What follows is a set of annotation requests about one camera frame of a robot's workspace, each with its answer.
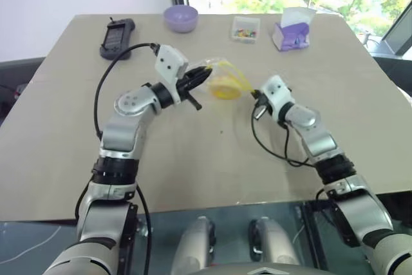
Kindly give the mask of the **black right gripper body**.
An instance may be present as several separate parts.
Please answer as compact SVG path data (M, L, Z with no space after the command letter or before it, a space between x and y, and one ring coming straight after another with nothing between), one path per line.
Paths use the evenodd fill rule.
M260 97L255 102L253 118L259 120L265 113L272 115L272 107L268 97L260 92Z

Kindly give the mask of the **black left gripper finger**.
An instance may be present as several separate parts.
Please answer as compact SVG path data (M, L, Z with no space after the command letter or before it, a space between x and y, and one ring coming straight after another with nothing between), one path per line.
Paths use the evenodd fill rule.
M208 78L211 73L212 68L210 66L197 66L188 71L188 76L190 78Z
M197 73L192 80L192 86L198 87L199 85L202 85L209 78L210 74L210 72Z

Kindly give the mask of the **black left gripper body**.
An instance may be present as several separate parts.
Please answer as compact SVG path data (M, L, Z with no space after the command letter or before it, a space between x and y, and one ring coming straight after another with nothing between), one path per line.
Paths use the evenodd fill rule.
M202 109L202 105L190 94L190 91L201 84L200 73L186 73L176 84L181 101L187 100L197 111Z

